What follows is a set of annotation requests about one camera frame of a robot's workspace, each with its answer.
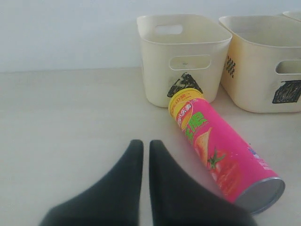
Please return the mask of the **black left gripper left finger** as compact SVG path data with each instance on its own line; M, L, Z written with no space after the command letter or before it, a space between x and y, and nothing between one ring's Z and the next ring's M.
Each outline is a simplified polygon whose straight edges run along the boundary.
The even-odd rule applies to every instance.
M143 142L132 140L97 183L49 210L42 226L137 226L143 171Z

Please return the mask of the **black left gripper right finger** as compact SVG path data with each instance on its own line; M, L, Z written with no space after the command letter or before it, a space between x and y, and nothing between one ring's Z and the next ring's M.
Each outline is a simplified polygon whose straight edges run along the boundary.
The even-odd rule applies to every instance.
M149 149L149 186L155 226L255 226L246 210L191 178L161 140Z

